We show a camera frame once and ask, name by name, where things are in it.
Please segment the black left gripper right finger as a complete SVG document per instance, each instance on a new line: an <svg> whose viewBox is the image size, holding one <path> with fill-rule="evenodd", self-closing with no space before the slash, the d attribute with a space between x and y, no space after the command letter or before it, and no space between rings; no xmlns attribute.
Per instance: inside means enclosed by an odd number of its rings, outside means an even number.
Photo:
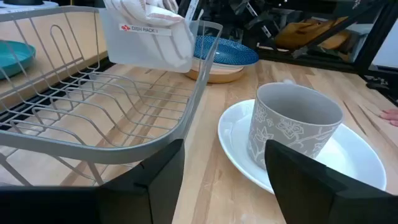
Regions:
<svg viewBox="0 0 398 224"><path fill-rule="evenodd" d="M360 182L275 140L265 165L287 223L397 224L397 196Z"/></svg>

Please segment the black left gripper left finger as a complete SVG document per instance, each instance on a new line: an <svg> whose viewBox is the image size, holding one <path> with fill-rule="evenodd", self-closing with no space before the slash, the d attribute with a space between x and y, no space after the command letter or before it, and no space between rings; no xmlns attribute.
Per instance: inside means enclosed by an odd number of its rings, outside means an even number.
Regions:
<svg viewBox="0 0 398 224"><path fill-rule="evenodd" d="M1 223L171 223L184 162L176 139L101 186L2 186Z"/></svg>

